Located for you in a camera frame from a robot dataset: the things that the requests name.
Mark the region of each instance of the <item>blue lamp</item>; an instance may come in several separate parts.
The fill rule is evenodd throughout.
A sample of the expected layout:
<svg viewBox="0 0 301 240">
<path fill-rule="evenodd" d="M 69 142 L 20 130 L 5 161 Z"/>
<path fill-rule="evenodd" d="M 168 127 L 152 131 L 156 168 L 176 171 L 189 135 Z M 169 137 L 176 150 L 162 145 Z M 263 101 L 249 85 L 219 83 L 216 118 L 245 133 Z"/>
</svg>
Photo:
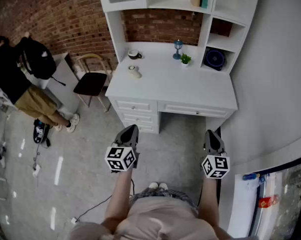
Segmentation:
<svg viewBox="0 0 301 240">
<path fill-rule="evenodd" d="M 177 41 L 174 41 L 174 46 L 175 46 L 175 49 L 176 49 L 176 53 L 174 53 L 172 57 L 175 60 L 180 60 L 181 59 L 181 55 L 179 54 L 179 49 L 182 48 L 183 42 L 178 39 Z"/>
</svg>

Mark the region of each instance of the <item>beige top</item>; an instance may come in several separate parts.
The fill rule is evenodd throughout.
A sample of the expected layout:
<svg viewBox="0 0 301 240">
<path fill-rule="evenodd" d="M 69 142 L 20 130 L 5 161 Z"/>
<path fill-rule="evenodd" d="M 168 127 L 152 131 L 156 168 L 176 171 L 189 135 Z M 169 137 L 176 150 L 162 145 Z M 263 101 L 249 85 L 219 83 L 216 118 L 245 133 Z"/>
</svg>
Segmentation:
<svg viewBox="0 0 301 240">
<path fill-rule="evenodd" d="M 218 240 L 210 224 L 186 202 L 162 196 L 138 199 L 114 235 L 102 225 L 77 223 L 67 240 Z"/>
</svg>

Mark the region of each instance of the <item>white sneaker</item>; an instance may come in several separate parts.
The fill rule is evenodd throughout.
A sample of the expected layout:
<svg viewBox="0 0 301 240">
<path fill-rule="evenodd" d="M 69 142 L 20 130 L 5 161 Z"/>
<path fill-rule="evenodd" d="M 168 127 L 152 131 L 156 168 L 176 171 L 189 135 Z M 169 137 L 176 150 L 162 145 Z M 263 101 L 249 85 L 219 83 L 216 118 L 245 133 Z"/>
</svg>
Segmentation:
<svg viewBox="0 0 301 240">
<path fill-rule="evenodd" d="M 164 182 L 162 182 L 161 184 L 159 184 L 159 187 L 162 188 L 162 189 L 164 189 L 164 190 L 168 190 L 169 189 L 169 187 L 167 186 L 167 184 L 164 183 Z"/>
<path fill-rule="evenodd" d="M 54 128 L 55 128 L 56 132 L 60 132 L 62 130 L 63 126 L 61 124 L 58 124 L 58 125 L 54 126 Z"/>
<path fill-rule="evenodd" d="M 155 190 L 159 187 L 159 184 L 157 182 L 152 182 L 148 187 Z"/>
<path fill-rule="evenodd" d="M 2 168 L 5 168 L 5 167 L 6 167 L 5 156 L 2 156 L 2 157 L 1 157 L 0 164 L 1 164 L 1 167 L 2 167 Z"/>
<path fill-rule="evenodd" d="M 72 117 L 70 121 L 70 127 L 67 127 L 67 131 L 69 133 L 72 133 L 75 131 L 76 126 L 79 124 L 80 122 L 80 115 L 79 114 L 74 114 L 74 116 Z"/>
</svg>

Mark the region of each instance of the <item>power cord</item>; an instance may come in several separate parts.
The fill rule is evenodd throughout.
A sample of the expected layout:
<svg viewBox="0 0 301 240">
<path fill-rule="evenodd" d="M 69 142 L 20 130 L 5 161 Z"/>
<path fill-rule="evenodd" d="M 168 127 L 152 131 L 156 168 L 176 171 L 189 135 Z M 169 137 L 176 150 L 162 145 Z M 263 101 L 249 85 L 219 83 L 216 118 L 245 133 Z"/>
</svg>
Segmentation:
<svg viewBox="0 0 301 240">
<path fill-rule="evenodd" d="M 131 183 L 132 183 L 132 195 L 134 196 L 135 195 L 135 184 L 134 184 L 133 179 L 131 179 Z"/>
<path fill-rule="evenodd" d="M 133 195 L 135 195 L 135 184 L 134 184 L 133 179 L 131 179 L 131 183 L 132 183 L 132 193 L 133 193 Z M 80 220 L 80 218 L 81 218 L 82 216 L 84 216 L 85 214 L 87 214 L 89 211 L 95 209 L 96 207 L 100 206 L 101 204 L 105 203 L 105 202 L 108 201 L 112 196 L 113 196 L 113 195 L 110 195 L 106 200 L 100 202 L 99 204 L 97 204 L 97 205 L 93 206 L 92 208 L 88 209 L 87 211 L 85 211 L 83 214 L 81 214 L 81 215 L 76 219 L 75 222 L 77 223 L 77 222 Z"/>
</svg>

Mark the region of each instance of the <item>chair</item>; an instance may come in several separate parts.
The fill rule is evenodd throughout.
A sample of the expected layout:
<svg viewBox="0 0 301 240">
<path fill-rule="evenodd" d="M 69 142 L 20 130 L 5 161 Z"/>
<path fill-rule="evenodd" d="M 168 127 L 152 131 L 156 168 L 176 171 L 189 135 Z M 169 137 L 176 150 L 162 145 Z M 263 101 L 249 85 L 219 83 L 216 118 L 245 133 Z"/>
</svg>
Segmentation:
<svg viewBox="0 0 301 240">
<path fill-rule="evenodd" d="M 91 72 L 89 67 L 86 64 L 86 59 L 97 59 L 101 63 L 102 68 L 106 74 Z M 92 97 L 96 96 L 99 99 L 102 106 L 104 107 L 104 109 L 105 109 L 104 111 L 107 112 L 110 109 L 111 104 L 109 104 L 109 106 L 106 107 L 100 97 L 100 93 L 104 87 L 106 78 L 108 79 L 109 82 L 111 82 L 111 77 L 106 70 L 103 58 L 97 54 L 89 53 L 89 54 L 85 54 L 85 55 L 79 57 L 77 59 L 77 61 L 79 62 L 80 67 L 85 71 L 85 74 L 79 80 L 78 84 L 76 85 L 76 87 L 74 89 L 74 93 L 76 93 L 78 95 L 78 97 L 81 99 L 81 101 L 88 108 L 90 107 Z M 86 101 L 82 98 L 81 95 L 90 96 L 89 102 L 86 103 Z"/>
</svg>

